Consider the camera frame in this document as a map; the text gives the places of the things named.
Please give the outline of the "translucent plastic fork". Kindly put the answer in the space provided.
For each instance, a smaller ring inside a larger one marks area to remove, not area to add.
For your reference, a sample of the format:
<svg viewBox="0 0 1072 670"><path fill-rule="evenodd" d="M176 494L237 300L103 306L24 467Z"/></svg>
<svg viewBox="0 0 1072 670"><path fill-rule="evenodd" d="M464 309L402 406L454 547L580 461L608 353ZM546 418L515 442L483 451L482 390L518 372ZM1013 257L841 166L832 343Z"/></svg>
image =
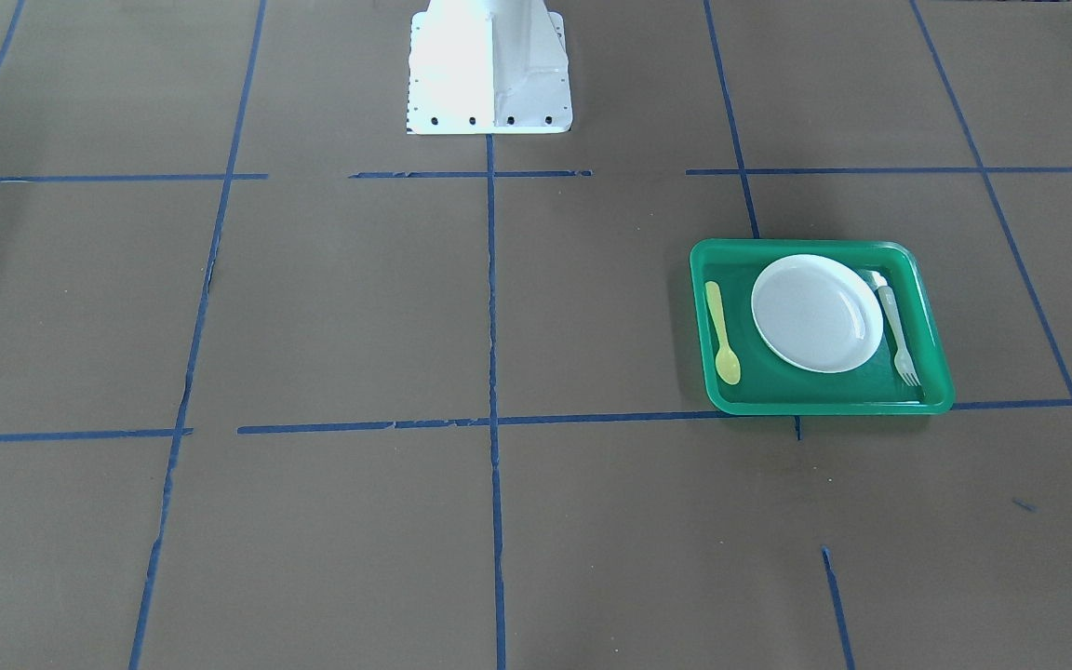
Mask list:
<svg viewBox="0 0 1072 670"><path fill-rule="evenodd" d="M882 314L885 317L885 323L888 323L889 330L894 340L896 352L894 352L892 357L892 364L896 369L897 376L905 385L919 387L920 378L915 369L915 362L912 360L909 344L907 344L896 293L891 288L888 280L885 280L885 276L882 276L881 272L868 271L867 278L868 284L870 284L877 294Z"/></svg>

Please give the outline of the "yellow plastic spoon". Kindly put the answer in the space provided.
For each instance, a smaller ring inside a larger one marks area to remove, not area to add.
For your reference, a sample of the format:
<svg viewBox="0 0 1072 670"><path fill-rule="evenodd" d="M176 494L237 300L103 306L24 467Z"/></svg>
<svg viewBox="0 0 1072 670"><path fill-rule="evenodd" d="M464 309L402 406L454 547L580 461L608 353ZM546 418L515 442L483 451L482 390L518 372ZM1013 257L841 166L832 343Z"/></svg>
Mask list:
<svg viewBox="0 0 1072 670"><path fill-rule="evenodd" d="M724 309L723 291L715 281L706 281L703 284L705 291L706 306L712 322L712 327L717 339L715 352L715 371L719 379L727 385L739 385L742 379L742 366L733 352L727 328L726 309Z"/></svg>

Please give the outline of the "white round plate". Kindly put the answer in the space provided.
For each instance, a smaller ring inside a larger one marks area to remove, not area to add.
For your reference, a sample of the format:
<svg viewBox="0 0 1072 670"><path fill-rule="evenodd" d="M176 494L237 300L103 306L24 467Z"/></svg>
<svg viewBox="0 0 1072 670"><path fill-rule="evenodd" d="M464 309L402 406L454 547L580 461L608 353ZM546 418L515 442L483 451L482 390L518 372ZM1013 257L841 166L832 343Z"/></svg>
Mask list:
<svg viewBox="0 0 1072 670"><path fill-rule="evenodd" d="M792 368L839 374L882 344L882 309L866 281L815 254L766 264L750 289L750 315L766 347Z"/></svg>

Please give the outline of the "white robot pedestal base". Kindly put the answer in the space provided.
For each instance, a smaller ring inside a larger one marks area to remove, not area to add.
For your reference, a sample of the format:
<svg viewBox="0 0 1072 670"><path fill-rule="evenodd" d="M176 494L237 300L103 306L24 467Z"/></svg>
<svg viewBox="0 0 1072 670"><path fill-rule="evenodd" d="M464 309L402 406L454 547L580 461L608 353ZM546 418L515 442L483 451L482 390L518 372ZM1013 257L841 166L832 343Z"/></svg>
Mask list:
<svg viewBox="0 0 1072 670"><path fill-rule="evenodd" d="M574 126L565 21L544 1L431 1L413 14L410 38L412 135Z"/></svg>

